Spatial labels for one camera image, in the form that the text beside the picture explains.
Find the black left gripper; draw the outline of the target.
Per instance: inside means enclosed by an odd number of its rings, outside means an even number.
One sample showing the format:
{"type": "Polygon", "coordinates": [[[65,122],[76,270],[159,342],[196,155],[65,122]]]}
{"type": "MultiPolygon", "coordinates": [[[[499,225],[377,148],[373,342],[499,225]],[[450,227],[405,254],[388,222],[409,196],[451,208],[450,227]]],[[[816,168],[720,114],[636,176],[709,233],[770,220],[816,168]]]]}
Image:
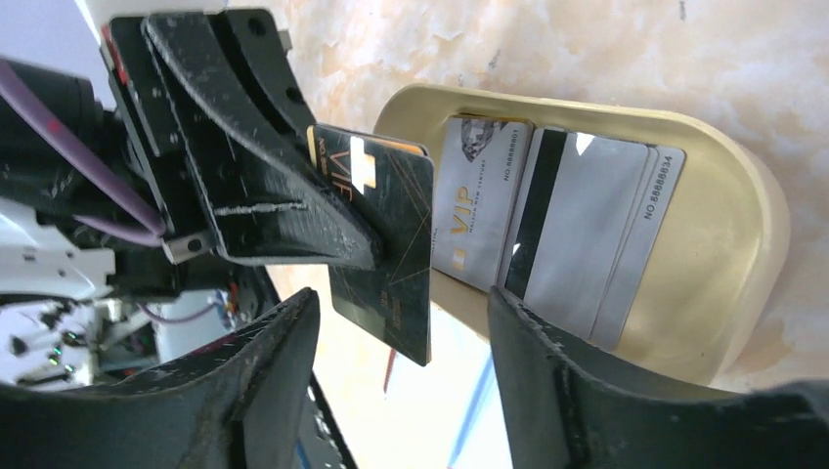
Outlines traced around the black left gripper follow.
{"type": "Polygon", "coordinates": [[[117,254],[117,293],[151,301],[220,287],[196,193],[228,261],[378,264],[379,236],[311,161],[315,119],[270,12],[114,18],[102,38],[130,167],[165,225],[164,246],[117,254]]]}

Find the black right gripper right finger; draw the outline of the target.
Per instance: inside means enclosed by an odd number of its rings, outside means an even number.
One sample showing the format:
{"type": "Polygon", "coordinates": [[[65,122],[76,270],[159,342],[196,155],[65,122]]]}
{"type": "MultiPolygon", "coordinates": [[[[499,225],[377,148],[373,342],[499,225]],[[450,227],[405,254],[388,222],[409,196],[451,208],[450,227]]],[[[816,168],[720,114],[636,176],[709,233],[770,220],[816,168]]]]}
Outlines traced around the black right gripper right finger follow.
{"type": "Polygon", "coordinates": [[[490,345],[517,468],[824,468],[828,384],[748,394],[621,360],[495,287],[490,345]]]}

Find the beige oval tray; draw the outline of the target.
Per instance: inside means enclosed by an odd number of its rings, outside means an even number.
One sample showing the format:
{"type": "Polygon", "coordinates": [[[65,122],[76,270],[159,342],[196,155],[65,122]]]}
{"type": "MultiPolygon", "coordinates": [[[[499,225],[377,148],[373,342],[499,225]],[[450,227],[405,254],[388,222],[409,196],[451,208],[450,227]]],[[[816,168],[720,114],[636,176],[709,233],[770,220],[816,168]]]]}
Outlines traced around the beige oval tray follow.
{"type": "MultiPolygon", "coordinates": [[[[390,98],[374,131],[426,146],[438,175],[446,121],[456,114],[534,125],[495,284],[503,287],[537,130],[552,127],[684,150],[681,174],[617,347],[607,351],[589,336],[575,336],[626,362],[700,385],[737,360],[781,272],[790,238],[782,189],[751,152],[711,125],[676,112],[426,84],[407,86],[390,98]]],[[[434,302],[490,336],[479,311],[486,290],[434,268],[432,278],[434,302]]]]}

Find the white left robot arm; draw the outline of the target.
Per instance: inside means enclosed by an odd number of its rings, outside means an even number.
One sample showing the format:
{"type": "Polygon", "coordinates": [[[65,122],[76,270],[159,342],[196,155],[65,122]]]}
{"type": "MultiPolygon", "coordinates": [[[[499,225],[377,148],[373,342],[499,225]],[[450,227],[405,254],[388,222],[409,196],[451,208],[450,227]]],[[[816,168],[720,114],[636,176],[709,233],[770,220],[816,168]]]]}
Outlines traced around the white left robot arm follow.
{"type": "Polygon", "coordinates": [[[155,346],[215,318],[225,336],[275,300],[268,264],[374,271],[389,245],[362,195],[381,160],[332,149],[262,9],[120,12],[100,29],[114,107],[89,80],[1,62],[1,301],[52,303],[50,370],[18,384],[88,383],[65,350],[103,349],[114,322],[62,329],[116,301],[155,346]]]}

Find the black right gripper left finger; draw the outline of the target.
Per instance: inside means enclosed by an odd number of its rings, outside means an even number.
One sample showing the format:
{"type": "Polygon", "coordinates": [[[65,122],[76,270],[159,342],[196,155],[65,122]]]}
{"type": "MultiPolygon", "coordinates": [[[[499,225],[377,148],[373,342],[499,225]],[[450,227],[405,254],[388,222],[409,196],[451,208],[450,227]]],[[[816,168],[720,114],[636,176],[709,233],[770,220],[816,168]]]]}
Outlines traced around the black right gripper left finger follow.
{"type": "Polygon", "coordinates": [[[289,468],[320,301],[303,289],[241,330],[119,383],[1,389],[5,468],[289,468]]]}

